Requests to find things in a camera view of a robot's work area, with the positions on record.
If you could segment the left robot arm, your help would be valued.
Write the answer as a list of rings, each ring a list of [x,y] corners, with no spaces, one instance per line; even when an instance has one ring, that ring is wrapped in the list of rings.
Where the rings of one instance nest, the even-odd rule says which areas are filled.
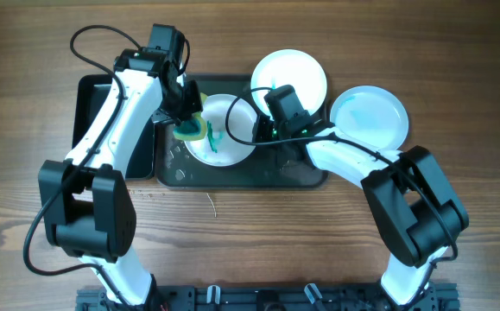
[[[47,241],[80,260],[104,285],[100,303],[110,310],[163,310],[167,304],[153,275],[140,263],[132,241],[136,211],[124,176],[149,121],[174,124],[174,137],[206,135],[197,84],[183,82],[190,56],[186,37],[156,24],[149,43],[124,50],[112,69],[111,89],[91,126],[62,162],[46,161],[39,175],[41,210],[28,229],[23,261],[38,224]]]

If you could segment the green yellow sponge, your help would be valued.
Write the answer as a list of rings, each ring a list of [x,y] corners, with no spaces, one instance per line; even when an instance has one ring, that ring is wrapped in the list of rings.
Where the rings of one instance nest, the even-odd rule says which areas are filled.
[[[183,121],[173,130],[174,138],[180,141],[199,141],[206,136],[207,123],[202,117],[203,109],[195,112],[187,121]]]

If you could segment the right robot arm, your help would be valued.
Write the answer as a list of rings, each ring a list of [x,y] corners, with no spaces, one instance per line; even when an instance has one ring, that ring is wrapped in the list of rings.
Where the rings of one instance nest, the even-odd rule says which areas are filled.
[[[332,123],[315,121],[290,85],[262,90],[270,114],[258,119],[253,142],[302,147],[315,168],[363,190],[390,252],[380,286],[395,305],[413,308],[426,294],[437,265],[458,257],[456,240],[469,225],[468,213],[434,155],[421,146],[405,152],[381,149]]]

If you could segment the white plate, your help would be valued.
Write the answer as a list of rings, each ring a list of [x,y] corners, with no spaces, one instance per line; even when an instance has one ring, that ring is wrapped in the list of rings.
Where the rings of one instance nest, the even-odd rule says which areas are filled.
[[[326,73],[311,55],[295,49],[275,51],[259,61],[250,88],[291,85],[302,107],[313,115],[326,99]]]
[[[346,135],[380,149],[399,149],[408,137],[402,102],[378,86],[355,86],[332,104],[330,121]]]
[[[187,150],[200,162],[213,167],[227,167],[245,160],[255,149],[234,141],[225,128],[226,112],[236,96],[215,94],[203,102],[201,116],[207,125],[206,136],[198,141],[185,142]],[[244,99],[239,99],[229,115],[231,134],[249,142],[257,114]]]

